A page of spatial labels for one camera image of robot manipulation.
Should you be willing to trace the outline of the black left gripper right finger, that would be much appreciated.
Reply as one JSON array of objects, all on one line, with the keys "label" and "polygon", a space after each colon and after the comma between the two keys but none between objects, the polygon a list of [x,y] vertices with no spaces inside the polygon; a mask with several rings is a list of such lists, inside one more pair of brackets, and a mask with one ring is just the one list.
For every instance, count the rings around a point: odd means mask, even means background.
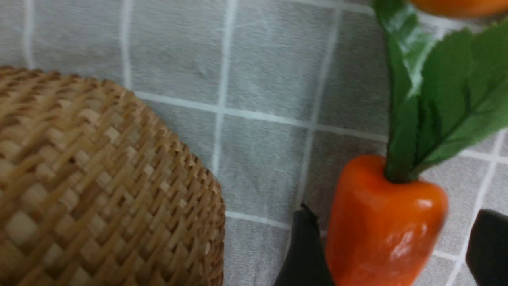
[{"label": "black left gripper right finger", "polygon": [[508,284],[508,217],[481,209],[470,232],[465,262],[478,286]]}]

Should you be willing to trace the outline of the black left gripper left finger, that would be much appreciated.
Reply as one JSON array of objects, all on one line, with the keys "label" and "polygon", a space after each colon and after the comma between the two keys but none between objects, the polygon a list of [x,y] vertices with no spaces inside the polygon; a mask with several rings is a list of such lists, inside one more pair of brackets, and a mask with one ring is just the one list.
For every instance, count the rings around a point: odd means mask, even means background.
[{"label": "black left gripper left finger", "polygon": [[275,286],[333,286],[325,260],[319,219],[302,203],[293,213],[291,241]]}]

